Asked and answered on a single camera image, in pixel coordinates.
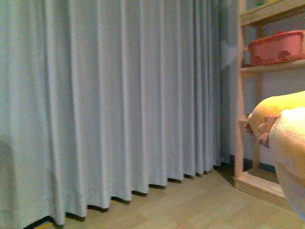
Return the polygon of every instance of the yellow blanket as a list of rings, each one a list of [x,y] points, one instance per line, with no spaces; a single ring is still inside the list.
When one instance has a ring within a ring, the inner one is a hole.
[[[264,123],[266,115],[279,115],[283,110],[305,107],[305,91],[293,94],[274,96],[263,100],[248,117],[248,122],[255,134],[259,137],[260,124]]]

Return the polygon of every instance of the shelf board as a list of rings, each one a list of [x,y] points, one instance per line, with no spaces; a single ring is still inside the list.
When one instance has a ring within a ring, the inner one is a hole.
[[[276,179],[275,173],[270,173],[262,169],[251,169],[243,172],[240,177],[235,178],[235,187],[250,195],[292,211],[281,186],[270,181]]]
[[[241,25],[260,26],[305,12],[304,0],[275,0],[240,14]]]
[[[304,67],[305,67],[305,60],[298,60],[298,61],[277,63],[277,64],[264,65],[264,66],[240,68],[239,70],[241,73],[266,73],[266,72],[279,72],[279,71],[304,68]]]
[[[241,120],[238,120],[238,123],[241,124],[241,125],[245,125],[248,123],[248,119],[241,119]]]

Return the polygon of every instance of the baseboard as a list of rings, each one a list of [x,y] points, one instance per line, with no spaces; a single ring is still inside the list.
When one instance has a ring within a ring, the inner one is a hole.
[[[234,165],[235,165],[235,156],[230,155],[230,166],[234,167]],[[252,167],[253,167],[253,161],[244,158],[244,170],[249,170]],[[267,164],[264,164],[264,163],[260,163],[259,167],[260,167],[260,169],[275,173],[275,167],[272,166],[272,165],[267,165]]]

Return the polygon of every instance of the stuffed toy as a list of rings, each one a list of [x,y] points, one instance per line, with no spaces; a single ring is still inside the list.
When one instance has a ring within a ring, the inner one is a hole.
[[[305,220],[305,91],[263,100],[245,128],[269,148],[283,192]]]

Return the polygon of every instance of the red container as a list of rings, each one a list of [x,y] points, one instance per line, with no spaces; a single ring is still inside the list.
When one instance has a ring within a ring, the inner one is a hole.
[[[305,30],[279,32],[249,44],[253,66],[305,59]]]

